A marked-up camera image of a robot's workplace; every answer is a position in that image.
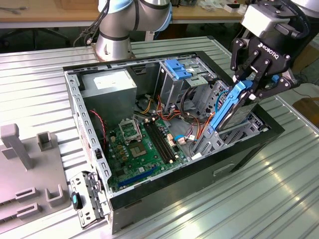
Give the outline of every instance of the wooden table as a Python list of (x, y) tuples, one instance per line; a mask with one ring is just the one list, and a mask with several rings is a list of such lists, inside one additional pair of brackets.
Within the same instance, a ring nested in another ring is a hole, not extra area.
[(173, 24), (240, 22), (242, 17), (238, 13), (230, 13), (219, 8), (214, 11), (207, 11), (199, 6), (173, 8)]
[[(0, 28), (89, 26), (98, 10), (64, 10), (60, 0), (1, 0), (2, 7), (27, 6), (21, 15), (0, 10)], [(196, 7), (173, 7), (172, 23), (240, 22), (242, 16), (223, 9), (206, 11)]]

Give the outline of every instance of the green circuit board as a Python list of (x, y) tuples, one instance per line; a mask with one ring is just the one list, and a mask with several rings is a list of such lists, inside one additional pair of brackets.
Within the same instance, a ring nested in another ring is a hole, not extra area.
[[(164, 122), (158, 119), (155, 124), (163, 131), (162, 136), (167, 143), (166, 135), (169, 131)], [(109, 139), (112, 136), (115, 138), (113, 138), (113, 142), (110, 140), (108, 153), (108, 164), (112, 171), (112, 176), (108, 180), (108, 184), (113, 192), (132, 186), (146, 180), (148, 177), (158, 175), (171, 168), (182, 166), (182, 164), (187, 161), (185, 155), (178, 146), (173, 148), (169, 146), (172, 153), (178, 157), (173, 163), (165, 163), (148, 135), (144, 124), (139, 123), (139, 128), (142, 134), (141, 142), (133, 140), (129, 145), (125, 144), (119, 127), (107, 131)], [(125, 186), (121, 186), (121, 183), (134, 177), (141, 178), (134, 180), (134, 182), (126, 184)]]

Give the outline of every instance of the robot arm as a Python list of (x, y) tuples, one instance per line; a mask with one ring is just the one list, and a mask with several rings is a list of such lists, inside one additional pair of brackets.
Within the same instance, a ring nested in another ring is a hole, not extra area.
[(130, 31), (163, 31), (167, 28), (172, 6), (169, 0), (100, 0), (99, 11), (109, 4), (100, 23), (96, 53), (105, 61), (132, 56)]

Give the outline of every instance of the floor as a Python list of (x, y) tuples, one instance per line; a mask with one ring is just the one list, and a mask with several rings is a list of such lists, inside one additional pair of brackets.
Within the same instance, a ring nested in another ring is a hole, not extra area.
[[(236, 28), (238, 24), (226, 23), (226, 24), (189, 24), (187, 27), (185, 37), (197, 37), (197, 36), (213, 36), (217, 39), (225, 48), (229, 49), (232, 40), (236, 37)], [(78, 37), (83, 28), (80, 27), (63, 27), (59, 28), (58, 32), (67, 36), (71, 43)], [(4, 33), (11, 31), (10, 29), (0, 29), (0, 36)], [(132, 32), (130, 35), (131, 41), (144, 41), (144, 32)], [(65, 41), (51, 36), (46, 33), (40, 32), (37, 39), (37, 49), (57, 49), (65, 48)], [(33, 50), (32, 33), (31, 31), (21, 33), (17, 36), (7, 39), (9, 47), (3, 47), (0, 44), (0, 53), (9, 52), (21, 52)], [(76, 46), (84, 46), (83, 39), (80, 39)], [(302, 70), (302, 73), (296, 77), (303, 83), (313, 83), (319, 85), (319, 60), (311, 64)]]

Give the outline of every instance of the ram slot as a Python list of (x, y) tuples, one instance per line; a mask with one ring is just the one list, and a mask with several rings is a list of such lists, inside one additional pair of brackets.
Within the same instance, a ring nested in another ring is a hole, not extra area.
[(155, 145), (155, 148), (159, 152), (164, 163), (170, 163), (175, 160), (175, 156), (172, 153), (169, 145), (161, 135), (158, 127), (154, 123), (147, 123), (144, 125), (146, 132), (148, 133), (151, 141)]

